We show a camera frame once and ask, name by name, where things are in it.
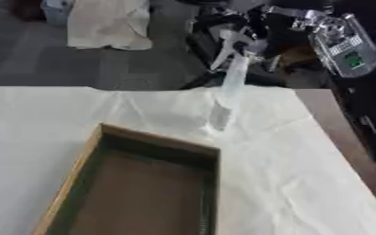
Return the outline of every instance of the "display screen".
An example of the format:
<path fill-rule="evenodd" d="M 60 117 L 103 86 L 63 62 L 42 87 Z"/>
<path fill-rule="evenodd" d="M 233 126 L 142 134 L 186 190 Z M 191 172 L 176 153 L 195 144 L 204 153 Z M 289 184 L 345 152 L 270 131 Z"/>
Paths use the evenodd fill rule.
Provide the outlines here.
<path fill-rule="evenodd" d="M 362 57 L 360 57 L 356 51 L 346 55 L 345 60 L 348 63 L 349 67 L 352 69 L 357 68 L 363 64 Z"/>

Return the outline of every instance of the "white cloth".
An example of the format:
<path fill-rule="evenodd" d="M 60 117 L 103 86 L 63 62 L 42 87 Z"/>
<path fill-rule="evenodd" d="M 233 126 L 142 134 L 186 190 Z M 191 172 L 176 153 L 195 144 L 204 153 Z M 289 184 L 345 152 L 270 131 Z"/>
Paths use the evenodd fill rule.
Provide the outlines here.
<path fill-rule="evenodd" d="M 149 0 L 76 0 L 68 19 L 68 45 L 146 50 Z"/>
<path fill-rule="evenodd" d="M 207 138 L 212 89 L 0 87 L 0 235 L 27 235 L 100 122 L 222 149 L 219 235 L 376 235 L 376 199 L 294 91 L 248 86 Z"/>

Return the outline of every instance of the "gray carpet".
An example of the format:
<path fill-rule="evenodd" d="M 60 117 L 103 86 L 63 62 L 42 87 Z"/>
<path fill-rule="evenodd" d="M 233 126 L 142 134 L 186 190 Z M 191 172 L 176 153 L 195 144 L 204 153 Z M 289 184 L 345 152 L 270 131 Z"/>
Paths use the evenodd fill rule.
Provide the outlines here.
<path fill-rule="evenodd" d="M 169 1 L 155 6 L 149 26 L 154 47 L 143 51 L 69 48 L 65 28 L 21 22 L 0 9 L 0 85 L 177 89 L 203 69 L 184 49 L 191 10 Z"/>

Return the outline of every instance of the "black chair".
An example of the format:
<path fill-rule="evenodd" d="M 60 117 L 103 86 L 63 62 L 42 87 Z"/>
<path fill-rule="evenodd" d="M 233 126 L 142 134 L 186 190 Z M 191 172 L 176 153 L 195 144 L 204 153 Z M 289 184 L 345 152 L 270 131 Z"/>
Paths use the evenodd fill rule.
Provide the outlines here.
<path fill-rule="evenodd" d="M 217 54 L 222 47 L 222 40 L 212 35 L 210 29 L 215 26 L 230 24 L 233 29 L 240 30 L 252 20 L 248 20 L 247 13 L 228 10 L 228 0 L 177 0 L 180 3 L 198 6 L 194 19 L 188 22 L 186 45 L 206 68 L 206 72 L 184 85 L 181 89 L 192 89 L 208 84 L 213 80 L 223 80 L 226 75 L 224 69 L 210 70 Z M 247 84 L 262 86 L 285 87 L 285 82 L 274 76 L 264 76 L 255 73 L 247 75 Z"/>

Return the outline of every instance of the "white table covering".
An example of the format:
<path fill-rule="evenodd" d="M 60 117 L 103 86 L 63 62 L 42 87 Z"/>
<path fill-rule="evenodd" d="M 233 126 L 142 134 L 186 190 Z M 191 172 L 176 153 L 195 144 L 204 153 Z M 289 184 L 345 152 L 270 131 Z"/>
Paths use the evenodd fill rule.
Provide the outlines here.
<path fill-rule="evenodd" d="M 212 89 L 0 87 L 0 235 L 29 234 L 100 122 L 222 149 L 219 235 L 376 235 L 376 199 L 294 91 L 248 86 L 220 138 Z"/>

